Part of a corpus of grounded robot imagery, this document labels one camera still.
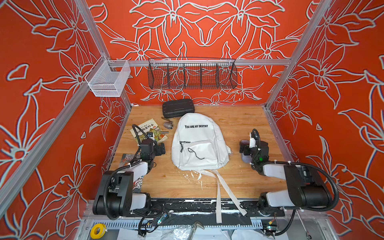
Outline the green history comic book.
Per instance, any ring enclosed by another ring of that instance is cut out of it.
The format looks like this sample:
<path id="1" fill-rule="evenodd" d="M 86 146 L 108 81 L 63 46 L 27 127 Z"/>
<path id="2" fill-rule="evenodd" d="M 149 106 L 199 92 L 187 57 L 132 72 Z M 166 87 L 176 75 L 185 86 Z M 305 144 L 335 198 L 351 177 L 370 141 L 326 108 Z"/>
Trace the green history comic book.
<path id="1" fill-rule="evenodd" d="M 163 143 L 168 139 L 167 135 L 163 133 L 163 131 L 160 129 L 159 125 L 155 122 L 154 119 L 150 119 L 140 125 L 138 125 L 140 130 L 136 127 L 132 127 L 130 129 L 131 134 L 135 138 L 136 142 L 138 143 L 138 138 L 140 141 L 143 141 L 146 139 L 143 133 L 146 134 L 149 138 L 154 139 L 158 144 Z"/>

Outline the white student backpack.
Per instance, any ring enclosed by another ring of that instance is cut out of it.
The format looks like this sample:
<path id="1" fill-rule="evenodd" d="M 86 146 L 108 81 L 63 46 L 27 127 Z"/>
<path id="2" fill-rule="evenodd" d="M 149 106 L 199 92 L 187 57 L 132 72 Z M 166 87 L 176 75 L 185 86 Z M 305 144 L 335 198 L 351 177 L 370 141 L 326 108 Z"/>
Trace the white student backpack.
<path id="1" fill-rule="evenodd" d="M 218 224 L 223 222 L 221 187 L 224 188 L 241 215 L 247 214 L 218 172 L 218 169 L 230 161 L 231 153 L 219 125 L 213 119 L 199 113 L 187 113 L 180 118 L 172 142 L 172 162 L 182 171 L 196 171 L 216 180 L 216 222 Z"/>

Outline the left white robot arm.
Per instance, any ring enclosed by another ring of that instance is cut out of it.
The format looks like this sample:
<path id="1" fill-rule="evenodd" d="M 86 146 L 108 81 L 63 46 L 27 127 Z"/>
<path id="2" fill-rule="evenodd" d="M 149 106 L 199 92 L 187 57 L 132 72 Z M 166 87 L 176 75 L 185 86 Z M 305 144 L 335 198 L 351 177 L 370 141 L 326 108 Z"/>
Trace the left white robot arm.
<path id="1" fill-rule="evenodd" d="M 92 206 L 94 215 L 116 220 L 132 213 L 144 218 L 155 218 L 159 214 L 151 214 L 150 194 L 135 193 L 134 183 L 152 170 L 155 157 L 166 153 L 165 145 L 158 144 L 153 134 L 145 133 L 139 126 L 133 124 L 132 128 L 138 139 L 138 150 L 128 164 L 103 174 Z"/>

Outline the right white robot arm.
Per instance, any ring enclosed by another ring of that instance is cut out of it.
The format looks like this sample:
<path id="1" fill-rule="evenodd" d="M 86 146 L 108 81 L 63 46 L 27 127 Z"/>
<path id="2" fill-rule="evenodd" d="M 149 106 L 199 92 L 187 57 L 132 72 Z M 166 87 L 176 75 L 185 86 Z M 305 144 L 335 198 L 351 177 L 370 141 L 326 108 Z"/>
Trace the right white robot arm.
<path id="1" fill-rule="evenodd" d="M 259 175 L 286 182 L 286 190 L 261 193 L 257 210 L 262 215 L 271 215 L 280 208 L 327 212 L 339 203 L 338 186 L 326 171 L 305 163 L 271 161 L 269 145 L 256 129 L 249 140 L 240 141 L 240 154 Z"/>

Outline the metal pipe elbow fitting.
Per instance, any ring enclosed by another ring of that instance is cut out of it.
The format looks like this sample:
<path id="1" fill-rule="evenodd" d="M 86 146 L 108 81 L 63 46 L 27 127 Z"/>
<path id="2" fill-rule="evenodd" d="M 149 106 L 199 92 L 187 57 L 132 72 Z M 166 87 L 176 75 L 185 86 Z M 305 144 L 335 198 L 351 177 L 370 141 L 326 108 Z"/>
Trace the metal pipe elbow fitting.
<path id="1" fill-rule="evenodd" d="M 173 122 L 164 122 L 164 127 L 168 130 L 172 130 L 174 128 Z"/>

